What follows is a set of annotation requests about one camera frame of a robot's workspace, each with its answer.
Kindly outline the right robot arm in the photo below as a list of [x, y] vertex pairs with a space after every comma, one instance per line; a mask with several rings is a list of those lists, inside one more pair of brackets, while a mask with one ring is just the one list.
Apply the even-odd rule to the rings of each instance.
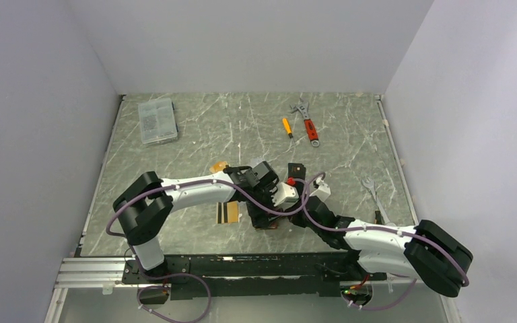
[[318, 197], [292, 207], [293, 222], [309, 227], [328, 246], [352, 253], [344, 261], [348, 277], [390, 273], [423, 281], [446, 297], [458, 296], [470, 284], [472, 252], [437, 223], [387, 226], [335, 215]]

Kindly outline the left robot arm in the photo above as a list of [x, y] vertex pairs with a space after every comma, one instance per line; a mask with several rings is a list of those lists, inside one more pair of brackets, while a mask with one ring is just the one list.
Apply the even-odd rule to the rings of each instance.
[[168, 216], [204, 204], [246, 203], [255, 228], [266, 228], [276, 217], [289, 216], [300, 205], [301, 192], [280, 181], [267, 163], [226, 166], [214, 174], [184, 178], [158, 178], [142, 174], [112, 204], [122, 236], [137, 256], [140, 274], [151, 283], [161, 281], [167, 265], [157, 236]]

